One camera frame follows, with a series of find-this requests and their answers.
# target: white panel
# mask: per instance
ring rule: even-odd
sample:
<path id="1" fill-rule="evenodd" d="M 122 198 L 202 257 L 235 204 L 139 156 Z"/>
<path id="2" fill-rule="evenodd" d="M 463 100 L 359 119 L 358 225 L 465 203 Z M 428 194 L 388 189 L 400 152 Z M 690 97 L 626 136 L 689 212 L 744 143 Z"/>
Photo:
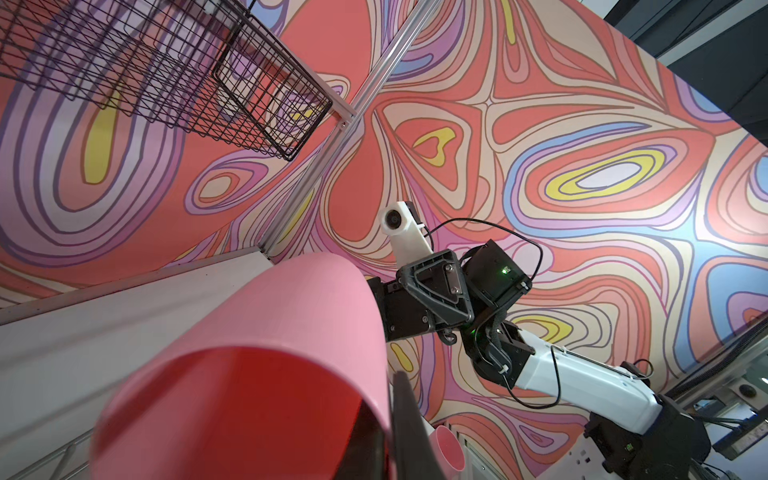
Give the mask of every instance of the white panel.
<path id="1" fill-rule="evenodd" d="M 733 407 L 725 409 L 720 412 L 718 416 L 726 419 L 748 419 L 754 415 L 754 411 L 743 403 L 737 403 Z M 715 443 L 723 438 L 729 429 L 721 427 L 719 425 L 705 424 L 707 425 L 707 434 L 710 437 L 710 442 Z M 768 458 L 768 437 L 763 438 L 758 443 L 753 445 L 752 448 L 739 455 L 735 460 L 731 461 L 723 457 L 721 454 L 710 450 L 710 455 L 707 457 L 706 463 L 721 468 L 726 471 L 733 472 L 738 475 L 741 480 L 765 480 L 766 477 L 766 458 Z"/>
<path id="2" fill-rule="evenodd" d="M 619 0 L 581 0 L 583 6 L 592 10 L 600 18 L 605 18 L 605 15 L 608 15 L 608 12 L 610 12 L 618 2 Z"/>
<path id="3" fill-rule="evenodd" d="M 537 480 L 621 480 L 603 468 L 605 457 L 594 440 L 579 435 L 574 446 L 553 466 L 536 477 Z"/>
<path id="4" fill-rule="evenodd" d="M 270 266 L 249 253 L 0 326 L 0 478 L 89 430 L 122 379 Z"/>
<path id="5" fill-rule="evenodd" d="M 556 396 L 558 382 L 551 344 L 526 330 L 521 330 L 520 335 L 536 354 L 528 357 L 515 386 Z M 554 354 L 560 373 L 562 402 L 597 413 L 623 429 L 640 434 L 645 433 L 661 413 L 654 391 L 641 380 L 558 349 Z"/>
<path id="6" fill-rule="evenodd" d="M 386 222 L 387 213 L 393 210 L 400 214 L 401 219 L 400 225 L 394 229 L 390 228 Z M 421 232 L 424 224 L 416 223 L 406 202 L 387 205 L 379 211 L 378 218 L 382 231 L 389 235 L 389 244 L 392 246 L 398 268 L 432 255 L 432 248 Z"/>
<path id="7" fill-rule="evenodd" d="M 766 5 L 768 5 L 768 0 L 741 0 L 672 47 L 657 60 L 667 66 L 673 64 Z"/>

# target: small pink cup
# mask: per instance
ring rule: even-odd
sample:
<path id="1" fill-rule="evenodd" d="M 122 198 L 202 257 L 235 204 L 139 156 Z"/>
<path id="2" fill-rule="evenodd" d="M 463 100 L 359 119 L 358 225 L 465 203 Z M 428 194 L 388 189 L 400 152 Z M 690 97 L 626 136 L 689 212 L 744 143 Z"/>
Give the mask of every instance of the small pink cup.
<path id="1" fill-rule="evenodd" d="M 466 466 L 464 450 L 456 435 L 448 427 L 440 425 L 429 434 L 429 444 L 446 480 L 456 480 Z"/>

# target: screw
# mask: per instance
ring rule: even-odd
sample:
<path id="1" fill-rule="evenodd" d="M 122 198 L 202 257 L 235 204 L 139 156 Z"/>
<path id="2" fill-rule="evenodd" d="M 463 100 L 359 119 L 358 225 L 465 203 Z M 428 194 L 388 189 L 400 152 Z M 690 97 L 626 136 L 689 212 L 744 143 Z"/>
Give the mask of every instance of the screw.
<path id="1" fill-rule="evenodd" d="M 748 399 L 753 399 L 757 396 L 757 390 L 755 390 L 755 387 L 747 385 L 746 383 L 739 385 L 739 392 L 741 392 L 741 394 L 746 396 Z"/>

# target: black cable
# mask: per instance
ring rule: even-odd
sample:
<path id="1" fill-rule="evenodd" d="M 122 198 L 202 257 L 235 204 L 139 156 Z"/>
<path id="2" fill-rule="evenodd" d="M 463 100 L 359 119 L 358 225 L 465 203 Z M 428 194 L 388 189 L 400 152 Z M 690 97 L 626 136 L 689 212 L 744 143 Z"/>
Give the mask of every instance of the black cable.
<path id="1" fill-rule="evenodd" d="M 491 324 L 491 334 L 489 335 L 491 343 L 493 343 L 497 349 L 502 349 L 502 339 L 499 333 L 502 331 L 502 323 L 507 318 L 506 312 L 498 312 L 493 316 L 493 323 Z"/>
<path id="2" fill-rule="evenodd" d="M 478 246 L 472 247 L 469 250 L 467 250 L 466 252 L 464 252 L 464 255 L 462 255 L 462 258 L 460 258 L 458 260 L 459 268 L 461 268 L 461 266 L 464 264 L 464 260 L 465 259 L 472 258 L 472 256 L 474 256 L 475 253 L 477 253 L 478 250 L 480 250 L 481 247 L 482 247 L 482 245 L 478 245 Z"/>
<path id="3" fill-rule="evenodd" d="M 442 227 L 444 227 L 445 225 L 447 225 L 447 224 L 449 224 L 451 222 L 475 222 L 475 223 L 482 223 L 483 225 L 489 225 L 490 227 L 496 227 L 499 230 L 504 230 L 505 232 L 510 233 L 511 235 L 516 236 L 520 240 L 524 240 L 524 241 L 530 243 L 534 247 L 538 248 L 538 263 L 536 264 L 536 270 L 534 270 L 533 275 L 531 275 L 531 281 L 533 281 L 533 279 L 538 274 L 538 269 L 541 268 L 541 261 L 544 259 L 544 249 L 541 248 L 541 245 L 539 245 L 538 243 L 534 242 L 533 240 L 531 240 L 529 238 L 523 237 L 521 234 L 515 232 L 514 230 L 510 230 L 507 227 L 502 227 L 501 225 L 498 225 L 498 224 L 493 223 L 493 222 L 489 222 L 487 220 L 480 220 L 480 219 L 477 219 L 477 218 L 468 218 L 468 217 L 456 217 L 456 218 L 451 218 L 451 219 L 448 219 L 448 220 L 444 221 L 443 223 L 439 224 L 437 227 L 429 230 L 427 232 L 427 234 L 425 235 L 425 237 L 429 237 L 429 242 L 432 245 L 432 251 L 433 252 L 435 251 L 435 241 L 432 239 L 432 234 L 434 232 L 436 232 L 437 229 L 442 228 Z"/>
<path id="4" fill-rule="evenodd" d="M 707 2 L 707 4 L 704 6 L 704 8 L 699 10 L 699 13 L 695 14 L 694 17 L 690 20 L 690 22 L 688 22 L 688 25 L 685 25 L 685 28 L 680 30 L 680 33 L 677 35 L 677 37 L 675 37 L 674 40 L 670 43 L 670 48 L 669 49 L 672 49 L 672 47 L 674 47 L 677 44 L 677 41 L 680 40 L 680 37 L 682 37 L 683 34 L 685 34 L 685 31 L 688 29 L 688 27 L 690 27 L 691 25 L 694 24 L 696 19 L 699 18 L 701 16 L 701 14 L 704 13 L 704 10 L 707 10 L 707 8 L 709 8 L 709 6 L 711 5 L 712 1 L 713 0 L 709 0 Z"/>
<path id="5" fill-rule="evenodd" d="M 714 466 L 714 465 L 710 465 L 710 464 L 708 464 L 708 463 L 706 463 L 706 462 L 701 462 L 701 465 L 704 465 L 705 467 L 707 467 L 707 468 L 711 468 L 711 469 L 713 469 L 713 470 L 717 470 L 718 472 L 720 472 L 720 473 L 722 473 L 723 475 L 725 475 L 725 478 L 730 478 L 730 475 L 728 475 L 728 472 L 726 472 L 726 471 L 725 471 L 725 470 L 723 470 L 722 468 L 718 468 L 718 467 L 716 467 L 716 466 Z"/>
<path id="6" fill-rule="evenodd" d="M 662 12 L 662 11 L 663 11 L 663 10 L 664 10 L 664 9 L 665 9 L 665 8 L 666 8 L 666 7 L 667 7 L 669 4 L 670 4 L 670 3 L 672 3 L 672 1 L 673 1 L 673 0 L 667 0 L 667 3 L 665 3 L 665 4 L 664 4 L 664 6 L 663 6 L 663 7 L 661 7 L 661 9 L 659 9 L 659 12 Z M 627 33 L 627 37 L 629 37 L 629 39 L 630 39 L 630 40 L 632 40 L 632 41 L 636 41 L 636 40 L 637 40 L 637 38 L 639 38 L 639 37 L 640 37 L 640 36 L 641 36 L 643 33 L 645 33 L 645 31 L 647 30 L 647 28 L 646 28 L 645 30 L 643 30 L 643 29 L 645 28 L 645 25 L 648 25 L 649 23 L 653 22 L 653 21 L 654 21 L 654 19 L 655 19 L 656 17 L 657 17 L 656 15 L 654 15 L 654 16 L 652 16 L 652 17 L 650 17 L 648 20 L 646 20 L 646 22 L 645 22 L 645 23 L 643 23 L 643 24 L 642 24 L 642 26 L 641 26 L 641 27 L 639 27 L 637 30 L 635 30 L 634 32 L 632 32 L 632 34 L 631 34 L 631 35 L 630 35 L 630 34 L 629 34 L 629 32 L 628 32 L 628 33 Z"/>
<path id="7" fill-rule="evenodd" d="M 739 339 L 733 345 L 733 348 L 715 366 L 712 366 L 706 372 L 701 373 L 695 378 L 691 378 L 689 376 L 687 380 L 680 382 L 671 389 L 667 390 L 665 395 L 674 400 L 683 395 L 685 392 L 691 390 L 693 387 L 701 384 L 702 382 L 706 382 L 718 373 L 725 370 L 725 368 L 733 363 L 733 361 L 737 359 L 748 346 L 754 343 L 755 340 L 760 338 L 760 336 L 768 330 L 768 314 L 764 313 L 761 316 L 762 319 L 750 327 L 750 329 L 747 330 L 741 337 L 739 337 Z"/>
<path id="8" fill-rule="evenodd" d="M 641 378 L 640 380 L 649 379 L 650 376 L 652 376 L 654 374 L 654 364 L 651 363 L 649 359 L 637 359 L 634 362 L 632 362 L 632 364 L 634 366 L 637 366 L 637 364 L 639 362 L 646 362 L 648 364 L 648 368 L 650 369 L 650 372 L 645 377 Z"/>
<path id="9" fill-rule="evenodd" d="M 735 423 L 737 425 L 746 425 L 749 423 L 747 420 L 725 419 L 723 417 L 707 417 L 703 415 L 697 415 L 695 413 L 691 414 L 691 416 L 706 423 Z"/>
<path id="10" fill-rule="evenodd" d="M 741 101 L 742 101 L 744 98 L 746 98 L 746 96 L 747 96 L 748 94 L 752 93 L 752 90 L 754 90 L 755 88 L 757 88 L 757 85 L 759 85 L 759 84 L 761 84 L 761 83 L 763 82 L 763 79 L 765 79 L 765 77 L 768 77 L 768 70 L 766 70 L 766 71 L 765 71 L 765 73 L 763 73 L 763 75 L 762 75 L 760 78 L 758 78 L 757 80 L 755 80 L 755 81 L 754 81 L 754 82 L 753 82 L 753 83 L 750 85 L 750 87 L 749 87 L 748 89 L 746 89 L 746 90 L 745 90 L 745 91 L 744 91 L 744 92 L 743 92 L 743 93 L 742 93 L 742 94 L 739 96 L 739 98 L 738 98 L 738 99 L 737 99 L 737 100 L 736 100 L 736 101 L 733 103 L 733 105 L 731 105 L 731 106 L 730 106 L 730 108 L 728 108 L 728 110 L 727 110 L 727 111 L 725 111 L 725 110 L 723 110 L 723 111 L 725 111 L 727 114 L 730 114 L 730 112 L 731 112 L 731 111 L 732 111 L 734 108 L 736 108 L 736 106 L 737 106 L 738 104 L 740 104 L 740 103 L 741 103 Z"/>
<path id="11" fill-rule="evenodd" d="M 507 382 L 507 376 L 502 375 L 502 378 L 504 379 L 504 383 L 507 386 L 507 392 L 509 392 L 509 395 L 515 399 L 517 403 L 524 407 L 528 407 L 533 410 L 544 410 L 544 409 L 550 409 L 551 407 L 556 406 L 558 403 L 560 403 L 560 394 L 562 393 L 562 388 L 560 387 L 560 372 L 558 371 L 558 361 L 554 357 L 554 345 L 549 346 L 549 351 L 552 354 L 552 365 L 554 365 L 554 376 L 558 379 L 558 397 L 554 400 L 554 402 L 548 404 L 548 405 L 532 405 L 531 403 L 526 403 L 520 400 L 518 397 L 515 396 L 514 393 L 512 393 L 512 389 L 509 388 L 509 382 Z"/>
<path id="12" fill-rule="evenodd" d="M 734 427 L 733 425 L 728 425 L 727 423 L 715 422 L 715 421 L 707 422 L 707 423 L 711 423 L 712 425 L 717 425 L 719 427 L 723 427 L 724 429 L 736 430 L 736 427 Z"/>

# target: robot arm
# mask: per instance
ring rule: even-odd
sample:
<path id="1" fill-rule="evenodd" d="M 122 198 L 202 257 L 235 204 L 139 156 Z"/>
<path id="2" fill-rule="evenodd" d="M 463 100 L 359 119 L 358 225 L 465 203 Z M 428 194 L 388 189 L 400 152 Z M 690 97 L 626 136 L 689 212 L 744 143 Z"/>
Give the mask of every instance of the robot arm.
<path id="1" fill-rule="evenodd" d="M 504 322 L 532 281 L 493 240 L 459 260 L 451 250 L 432 252 L 412 204 L 389 205 L 379 221 L 398 266 L 395 280 L 369 281 L 387 341 L 435 332 L 452 345 L 458 330 L 484 379 L 590 411 L 584 437 L 602 457 L 601 474 L 590 478 L 688 478 L 700 423 L 654 393 L 631 363 L 608 366 Z"/>

